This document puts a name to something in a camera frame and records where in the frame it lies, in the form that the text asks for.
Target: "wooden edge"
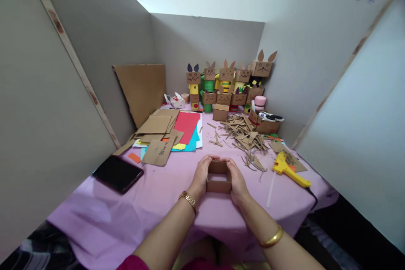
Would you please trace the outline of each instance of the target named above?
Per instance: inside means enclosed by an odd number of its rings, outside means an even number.
[[[99,113],[108,133],[111,136],[111,139],[113,140],[117,149],[121,148],[121,145],[120,145],[117,137],[115,136],[114,130],[111,127],[110,122],[108,121],[108,118],[107,118],[102,106],[100,105],[100,102],[99,102],[96,94],[94,93],[92,85],[90,84],[90,81],[87,78],[86,73],[84,72],[83,66],[81,65],[79,58],[77,57],[76,52],[73,49],[72,43],[70,42],[69,37],[66,34],[66,31],[62,26],[62,23],[55,11],[54,6],[52,5],[51,0],[41,0],[41,2],[43,4],[49,18],[51,18],[51,21],[52,21],[53,25],[55,26],[55,29],[58,32],[58,35],[59,35],[60,39],[62,40],[62,43],[65,46],[65,49],[66,49],[67,53],[69,54],[69,57],[72,60],[72,63],[75,66],[76,71],[79,74],[81,81],[83,82],[88,94],[90,95],[90,97],[94,103],[94,106],[97,109],[97,112]]]
[[[329,96],[335,89],[335,87],[338,85],[339,81],[342,79],[343,75],[346,73],[347,69],[353,62],[354,58],[356,58],[356,55],[359,53],[359,51],[362,49],[364,43],[367,41],[367,39],[370,37],[371,33],[377,26],[377,24],[380,22],[381,18],[383,17],[384,13],[388,10],[388,8],[391,6],[392,2],[394,0],[387,0],[383,6],[383,8],[379,11],[377,14],[376,18],[374,19],[373,23],[370,25],[370,27],[367,30],[367,33],[364,35],[364,37],[360,40],[359,44],[356,46],[354,49],[352,55],[350,56],[349,60],[346,62],[346,65],[343,69],[343,72],[341,73],[340,77],[337,79],[335,84],[332,86],[332,88],[329,90],[325,98],[322,100],[322,102],[318,105],[316,111],[312,114],[311,118],[308,120],[308,122],[305,124],[304,128],[302,129],[301,133],[298,135],[297,139],[295,140],[294,144],[291,146],[292,150],[295,150],[297,145],[301,142],[303,136],[307,133],[309,127],[315,120],[315,117],[318,115],[319,111],[321,110],[322,106],[325,104],[325,102],[328,100]]]

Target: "hand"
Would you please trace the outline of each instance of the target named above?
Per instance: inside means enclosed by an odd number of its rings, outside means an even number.
[[[246,186],[245,178],[233,159],[222,158],[220,160],[227,162],[228,169],[232,176],[231,198],[233,203],[240,207],[243,202],[251,198],[249,190]]]
[[[196,201],[198,201],[207,190],[208,166],[213,159],[219,159],[219,156],[205,155],[197,164],[193,181],[187,190]]]

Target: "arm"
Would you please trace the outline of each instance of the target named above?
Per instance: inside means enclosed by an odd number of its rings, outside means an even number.
[[[187,189],[197,202],[206,191],[208,165],[212,159],[219,159],[219,156],[206,155],[198,162],[193,181]],[[133,254],[151,270],[171,269],[194,218],[191,204],[184,198],[179,199]]]
[[[221,160],[227,162],[231,172],[232,201],[240,208],[247,226],[259,243],[271,239],[278,232],[277,222],[249,194],[245,179],[235,162],[230,158]],[[283,233],[281,239],[274,246],[264,248],[263,253],[270,267],[275,270],[324,269],[287,233]]]

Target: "woman's left hand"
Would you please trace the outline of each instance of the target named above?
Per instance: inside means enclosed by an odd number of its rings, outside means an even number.
[[[200,197],[205,194],[205,191],[207,190],[208,166],[213,159],[219,160],[219,158],[220,157],[217,155],[205,155],[198,162],[193,181],[187,190],[195,200],[198,201]]]

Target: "woman's right hand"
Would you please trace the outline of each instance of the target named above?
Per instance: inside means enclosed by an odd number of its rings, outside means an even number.
[[[242,172],[239,170],[232,158],[222,158],[221,161],[227,163],[228,169],[231,172],[232,176],[232,190],[231,197],[232,201],[238,207],[249,198],[251,198],[249,190],[246,186],[245,178],[242,175]]]

